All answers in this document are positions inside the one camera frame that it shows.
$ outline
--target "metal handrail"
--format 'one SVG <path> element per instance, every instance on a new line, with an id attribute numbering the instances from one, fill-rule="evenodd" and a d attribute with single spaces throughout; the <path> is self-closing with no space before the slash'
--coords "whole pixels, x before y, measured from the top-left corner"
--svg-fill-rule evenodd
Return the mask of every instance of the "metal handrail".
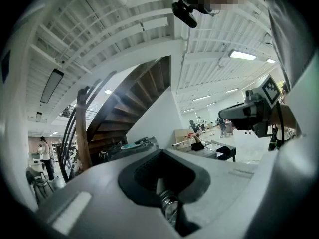
<path id="1" fill-rule="evenodd" d="M 95 92 L 93 93 L 93 95 L 91 96 L 89 101 L 86 101 L 86 104 L 85 104 L 86 109 L 88 109 L 88 107 L 90 106 L 91 102 L 94 100 L 96 95 L 99 93 L 99 91 L 103 88 L 103 86 L 110 80 L 110 78 L 114 74 L 116 74 L 116 71 L 111 72 L 98 87 L 97 87 L 97 85 L 101 82 L 100 79 L 98 79 L 91 87 L 86 87 L 85 89 L 82 90 L 82 91 L 85 91 L 85 93 L 86 93 L 86 96 L 85 96 L 86 100 L 91 96 L 91 94 L 95 90 Z M 75 116 L 75 114 L 76 114 L 77 109 L 76 109 L 76 107 L 73 107 L 73 106 L 68 106 L 66 109 L 68 109 L 67 118 L 69 118 L 69 121 L 67 123 L 67 126 L 65 128 L 65 132 L 63 135 L 62 146 L 61 146 L 61 148 L 57 148 L 57 156 L 58 156 L 58 161 L 59 161 L 60 169 L 62 172 L 62 176 L 63 176 L 65 182 L 68 182 L 72 178 L 67 175 L 66 170 L 65 170 L 66 156 L 69 153 L 69 148 L 71 146 L 72 139 L 73 139 L 73 137 L 75 135 L 75 131 L 76 131 L 76 126 L 75 126 L 76 116 Z M 86 110 L 85 111 L 85 120 L 87 118 L 88 118 L 88 120 L 93 120 L 96 113 L 97 112 Z"/>

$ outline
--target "cable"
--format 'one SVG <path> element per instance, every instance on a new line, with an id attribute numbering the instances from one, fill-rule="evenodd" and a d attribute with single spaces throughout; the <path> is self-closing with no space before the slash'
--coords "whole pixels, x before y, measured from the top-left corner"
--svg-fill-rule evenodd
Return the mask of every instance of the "cable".
<path id="1" fill-rule="evenodd" d="M 285 142 L 285 138 L 284 138 L 284 121 L 283 121 L 283 115 L 281 113 L 280 104 L 279 104 L 278 101 L 276 102 L 276 107 L 277 107 L 277 111 L 278 111 L 279 121 L 280 121 L 280 124 L 281 124 L 281 141 L 282 141 L 282 145 L 284 145 L 284 142 Z"/>

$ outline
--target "desk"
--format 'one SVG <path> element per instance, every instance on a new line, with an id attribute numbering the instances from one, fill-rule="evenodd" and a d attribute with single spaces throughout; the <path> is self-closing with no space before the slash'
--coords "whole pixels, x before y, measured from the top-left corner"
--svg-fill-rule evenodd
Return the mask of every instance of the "desk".
<path id="1" fill-rule="evenodd" d="M 40 161 L 41 159 L 34 159 L 34 160 L 29 160 L 29 165 L 31 168 L 37 172 L 43 172 L 42 169 L 42 162 Z"/>
<path id="2" fill-rule="evenodd" d="M 211 140 L 210 142 L 205 142 L 205 146 L 207 146 L 210 149 L 215 150 L 215 152 L 217 153 L 217 158 L 218 159 L 227 160 L 227 159 L 232 157 L 233 162 L 236 162 L 236 157 L 235 157 L 236 156 L 236 148 L 235 147 L 230 146 L 230 145 L 226 145 L 226 144 L 214 141 L 214 140 Z M 216 151 L 219 148 L 219 146 L 220 147 L 225 146 L 225 147 L 229 148 L 230 149 L 230 155 L 226 156 L 225 154 Z"/>
<path id="3" fill-rule="evenodd" d="M 210 150 L 208 148 L 204 148 L 204 149 L 201 149 L 201 150 L 198 150 L 198 151 L 194 151 L 194 150 L 191 150 L 191 146 L 190 146 L 190 147 L 186 147 L 186 148 L 183 148 L 183 149 L 179 149 L 178 151 L 181 151 L 181 152 L 184 152 L 184 153 L 188 153 L 188 154 L 193 154 L 195 156 L 217 159 L 216 151 Z"/>

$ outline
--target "white shirt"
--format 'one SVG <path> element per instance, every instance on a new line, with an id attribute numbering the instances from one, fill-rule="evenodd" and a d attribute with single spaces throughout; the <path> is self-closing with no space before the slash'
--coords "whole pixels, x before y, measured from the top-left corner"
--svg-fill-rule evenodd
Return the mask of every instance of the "white shirt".
<path id="1" fill-rule="evenodd" d="M 42 144 L 42 153 L 43 153 L 43 160 L 49 160 L 50 159 L 50 148 L 47 143 Z"/>

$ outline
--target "fluorescent light fixture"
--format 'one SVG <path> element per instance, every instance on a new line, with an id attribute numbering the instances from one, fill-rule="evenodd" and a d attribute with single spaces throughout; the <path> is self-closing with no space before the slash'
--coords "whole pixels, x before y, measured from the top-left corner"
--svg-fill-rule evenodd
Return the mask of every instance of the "fluorescent light fixture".
<path id="1" fill-rule="evenodd" d="M 42 103 L 48 103 L 55 88 L 58 86 L 58 84 L 60 83 L 60 81 L 63 78 L 64 73 L 62 73 L 61 71 L 57 70 L 57 69 L 53 69 L 49 80 L 47 81 L 43 93 L 42 93 L 42 97 L 41 97 L 41 102 Z"/>
<path id="2" fill-rule="evenodd" d="M 249 87 L 250 85 L 254 84 L 255 82 L 252 82 L 251 84 L 247 85 L 245 88 Z"/>
<path id="3" fill-rule="evenodd" d="M 194 110 L 195 108 L 193 108 L 193 109 L 188 109 L 188 110 L 185 110 L 184 112 L 189 112 L 189 111 L 192 111 L 192 110 Z"/>
<path id="4" fill-rule="evenodd" d="M 211 97 L 211 95 L 208 95 L 208 96 L 202 97 L 202 98 L 196 98 L 196 99 L 193 100 L 193 102 L 194 102 L 194 101 L 198 101 L 198 100 L 202 100 L 202 99 L 204 99 L 204 98 L 209 98 L 209 97 Z"/>
<path id="5" fill-rule="evenodd" d="M 36 112 L 35 122 L 40 122 L 42 113 Z"/>
<path id="6" fill-rule="evenodd" d="M 230 52 L 229 57 L 231 57 L 231 58 L 241 58 L 241 59 L 247 59 L 247 60 L 254 60 L 256 58 L 256 56 L 254 56 L 254 55 L 250 55 L 250 54 L 247 54 L 247 53 L 244 53 L 244 52 L 235 51 L 235 50 L 232 50 Z"/>
<path id="7" fill-rule="evenodd" d="M 272 60 L 272 59 L 269 58 L 269 59 L 266 60 L 266 62 L 273 64 L 273 63 L 275 63 L 275 60 Z"/>
<path id="8" fill-rule="evenodd" d="M 234 92 L 236 90 L 238 90 L 238 89 L 229 90 L 229 91 L 226 91 L 226 93 Z"/>

